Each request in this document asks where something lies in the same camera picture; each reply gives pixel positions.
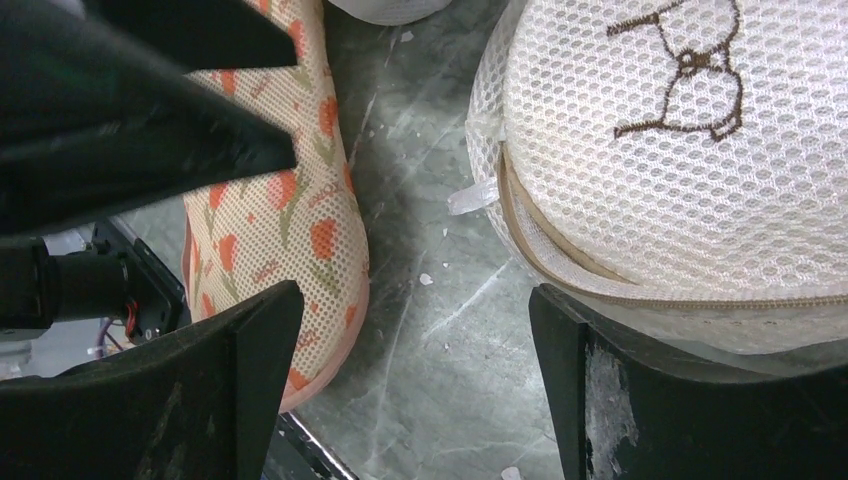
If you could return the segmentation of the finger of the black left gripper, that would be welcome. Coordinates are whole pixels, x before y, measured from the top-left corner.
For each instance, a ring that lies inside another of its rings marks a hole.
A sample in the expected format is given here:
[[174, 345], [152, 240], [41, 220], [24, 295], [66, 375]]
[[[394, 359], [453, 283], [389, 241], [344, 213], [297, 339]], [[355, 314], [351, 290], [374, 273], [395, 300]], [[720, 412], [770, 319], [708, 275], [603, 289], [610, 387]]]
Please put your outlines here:
[[240, 0], [85, 1], [86, 12], [189, 71], [293, 67], [293, 39]]
[[1, 5], [1, 232], [54, 233], [290, 169], [288, 133], [86, 12]]

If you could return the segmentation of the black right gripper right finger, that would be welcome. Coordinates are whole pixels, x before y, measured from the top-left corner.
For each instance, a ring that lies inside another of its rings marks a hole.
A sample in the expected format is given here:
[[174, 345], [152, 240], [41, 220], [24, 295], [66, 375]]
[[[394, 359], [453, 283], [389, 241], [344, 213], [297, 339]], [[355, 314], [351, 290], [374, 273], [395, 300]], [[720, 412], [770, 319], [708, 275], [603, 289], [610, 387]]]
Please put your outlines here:
[[847, 344], [664, 342], [549, 284], [529, 319], [568, 479], [843, 479]]

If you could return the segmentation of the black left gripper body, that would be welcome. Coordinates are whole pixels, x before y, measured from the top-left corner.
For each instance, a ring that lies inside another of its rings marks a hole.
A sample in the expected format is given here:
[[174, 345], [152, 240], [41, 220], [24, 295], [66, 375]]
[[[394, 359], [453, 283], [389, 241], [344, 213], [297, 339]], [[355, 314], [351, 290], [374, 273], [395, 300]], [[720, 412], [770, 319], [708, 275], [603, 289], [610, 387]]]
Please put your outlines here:
[[123, 221], [96, 222], [80, 246], [53, 254], [44, 237], [2, 241], [2, 341], [105, 318], [122, 321], [128, 340], [140, 345], [189, 324], [182, 283]]

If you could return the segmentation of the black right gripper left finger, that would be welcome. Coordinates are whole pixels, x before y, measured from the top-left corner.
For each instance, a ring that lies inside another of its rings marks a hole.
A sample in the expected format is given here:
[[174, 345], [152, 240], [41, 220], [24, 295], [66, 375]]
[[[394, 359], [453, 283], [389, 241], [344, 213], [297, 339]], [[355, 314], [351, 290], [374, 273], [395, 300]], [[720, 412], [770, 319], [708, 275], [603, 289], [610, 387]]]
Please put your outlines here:
[[1, 385], [5, 479], [257, 479], [304, 310], [281, 282], [55, 377]]

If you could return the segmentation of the tulip print mesh laundry bag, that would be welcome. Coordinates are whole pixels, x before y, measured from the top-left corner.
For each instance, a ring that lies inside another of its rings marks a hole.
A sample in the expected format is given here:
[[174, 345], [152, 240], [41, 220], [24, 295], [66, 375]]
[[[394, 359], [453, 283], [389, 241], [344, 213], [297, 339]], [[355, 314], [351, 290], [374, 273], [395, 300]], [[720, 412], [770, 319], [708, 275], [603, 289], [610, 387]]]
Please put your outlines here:
[[339, 105], [318, 1], [257, 1], [292, 38], [294, 68], [207, 70], [192, 79], [293, 138], [297, 165], [184, 197], [183, 276], [194, 321], [283, 280], [304, 312], [281, 408], [315, 396], [337, 374], [364, 322], [369, 253], [338, 125]]

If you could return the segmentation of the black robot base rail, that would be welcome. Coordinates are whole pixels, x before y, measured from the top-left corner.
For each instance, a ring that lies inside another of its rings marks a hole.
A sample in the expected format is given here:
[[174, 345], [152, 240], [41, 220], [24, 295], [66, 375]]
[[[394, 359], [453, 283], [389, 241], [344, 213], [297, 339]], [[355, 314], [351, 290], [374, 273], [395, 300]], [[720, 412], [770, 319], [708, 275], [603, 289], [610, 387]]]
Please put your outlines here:
[[294, 413], [277, 417], [262, 480], [359, 480], [340, 457]]

